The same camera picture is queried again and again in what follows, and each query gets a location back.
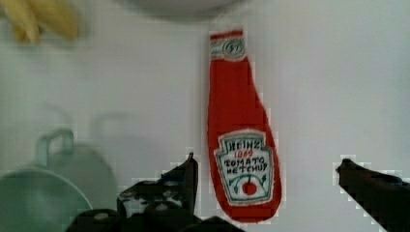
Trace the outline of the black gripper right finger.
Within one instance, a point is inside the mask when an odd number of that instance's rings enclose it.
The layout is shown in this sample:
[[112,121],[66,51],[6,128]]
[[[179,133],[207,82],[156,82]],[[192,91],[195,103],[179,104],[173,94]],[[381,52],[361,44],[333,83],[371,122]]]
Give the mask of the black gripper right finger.
[[362,167],[351,159],[343,159],[336,172],[338,185],[387,232],[409,232],[408,182]]

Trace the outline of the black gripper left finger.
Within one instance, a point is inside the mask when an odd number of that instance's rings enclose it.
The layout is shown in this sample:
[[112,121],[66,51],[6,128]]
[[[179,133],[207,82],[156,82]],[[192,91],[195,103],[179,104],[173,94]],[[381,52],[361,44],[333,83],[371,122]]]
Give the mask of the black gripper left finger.
[[119,193],[117,208],[79,214],[66,232],[245,232],[220,217],[194,214],[198,162],[193,155],[156,181]]

